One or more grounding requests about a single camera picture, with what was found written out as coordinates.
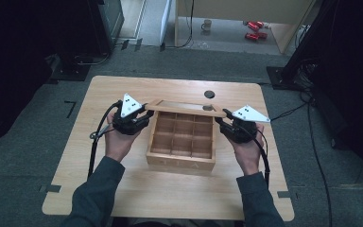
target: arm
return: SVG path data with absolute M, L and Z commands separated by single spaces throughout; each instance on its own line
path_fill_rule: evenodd
M 262 132 L 264 126 L 257 124 Z M 264 145 L 260 133 L 256 140 Z M 247 226 L 285 226 L 282 218 L 273 204 L 268 186 L 259 172 L 260 149 L 250 141 L 245 144 L 236 144 L 229 140 L 233 146 L 235 158 L 243 170 L 244 176 L 237 178 L 238 187 L 243 201 L 244 217 Z
M 112 114 L 107 120 L 112 122 Z M 124 135 L 113 131 L 110 124 L 105 133 L 105 157 L 87 182 L 76 189 L 72 212 L 61 226 L 106 226 L 113 209 L 114 193 L 125 171 L 120 162 L 139 134 Z

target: person's right hand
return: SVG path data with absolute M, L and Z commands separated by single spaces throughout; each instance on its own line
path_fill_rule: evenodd
M 264 131 L 264 126 L 256 124 L 257 130 L 260 132 Z M 259 142 L 261 147 L 264 146 L 264 141 L 262 141 L 262 135 L 260 132 L 256 133 L 256 140 Z M 261 156 L 260 149 L 254 141 L 249 141 L 249 143 L 236 144 L 228 138 L 229 142 L 232 144 L 235 154 L 235 159 L 243 170 L 244 175 L 252 175 L 259 172 L 259 158 Z

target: black stand base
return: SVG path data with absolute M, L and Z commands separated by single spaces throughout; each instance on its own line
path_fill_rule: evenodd
M 282 80 L 282 71 L 284 67 L 267 67 L 270 83 L 274 90 L 294 90 L 301 91 L 303 88 L 294 83 L 294 81 Z
M 88 71 L 90 71 L 90 66 L 88 64 L 63 65 L 62 61 L 60 61 L 50 79 L 84 81 L 87 78 Z

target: gray carpet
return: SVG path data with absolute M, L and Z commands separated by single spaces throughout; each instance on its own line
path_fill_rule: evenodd
M 288 57 L 142 46 L 115 49 L 91 67 L 84 82 L 45 84 L 0 139 L 0 226 L 59 226 L 63 217 L 42 212 L 50 184 L 91 78 L 96 75 L 164 79 L 268 82 L 267 65 L 284 66 Z M 269 116 L 301 104 L 299 94 L 263 86 Z M 75 101 L 76 108 L 65 101 Z M 310 108 L 320 163 L 329 186 L 334 226 L 363 226 L 363 161 L 349 150 L 330 148 L 330 134 Z M 296 217 L 286 226 L 328 226 L 328 204 L 308 127 L 301 108 L 272 122 Z

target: long sleeve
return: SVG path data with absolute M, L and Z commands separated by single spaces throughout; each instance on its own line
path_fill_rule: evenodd
M 262 172 L 237 178 L 247 226 L 285 226 Z
M 72 212 L 61 226 L 106 226 L 113 209 L 114 193 L 125 168 L 104 157 L 88 181 L 73 194 Z

